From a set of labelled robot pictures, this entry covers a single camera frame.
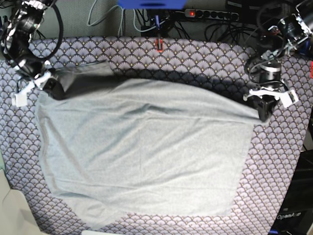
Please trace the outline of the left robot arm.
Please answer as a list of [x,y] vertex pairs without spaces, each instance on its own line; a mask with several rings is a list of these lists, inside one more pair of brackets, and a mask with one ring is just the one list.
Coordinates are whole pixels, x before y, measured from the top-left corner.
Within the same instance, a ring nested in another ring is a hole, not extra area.
[[[287,5],[291,13],[269,25],[262,21],[263,13],[273,6]],[[304,0],[294,3],[289,0],[273,0],[263,4],[256,14],[260,31],[256,53],[245,64],[245,72],[256,88],[243,96],[252,100],[259,119],[267,121],[278,102],[285,108],[298,101],[295,90],[290,89],[281,78],[282,57],[298,50],[313,36],[313,2]]]

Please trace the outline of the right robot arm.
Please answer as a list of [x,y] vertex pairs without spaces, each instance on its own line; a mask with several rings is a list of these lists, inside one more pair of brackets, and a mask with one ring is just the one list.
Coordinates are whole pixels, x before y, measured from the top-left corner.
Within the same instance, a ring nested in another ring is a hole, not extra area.
[[[42,18],[47,9],[53,9],[58,25],[59,34],[54,50],[45,57],[38,57],[30,50],[32,35],[41,25]],[[17,81],[16,98],[26,94],[26,89],[20,90],[21,81],[27,82],[32,90],[37,87],[55,100],[65,97],[61,83],[54,77],[55,69],[48,69],[46,64],[56,54],[62,44],[64,25],[59,8],[55,0],[22,0],[15,13],[2,26],[0,35],[0,51],[6,63],[20,76]]]

